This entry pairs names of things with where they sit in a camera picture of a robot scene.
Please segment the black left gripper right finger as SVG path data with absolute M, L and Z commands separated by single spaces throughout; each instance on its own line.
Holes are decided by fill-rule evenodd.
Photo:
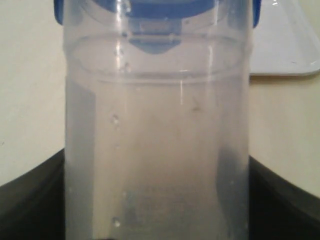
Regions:
M 320 199 L 249 158 L 249 239 L 318 240 Z

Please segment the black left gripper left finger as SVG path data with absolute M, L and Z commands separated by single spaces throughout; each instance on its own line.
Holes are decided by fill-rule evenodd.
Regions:
M 65 239 L 65 153 L 0 187 L 2 240 Z

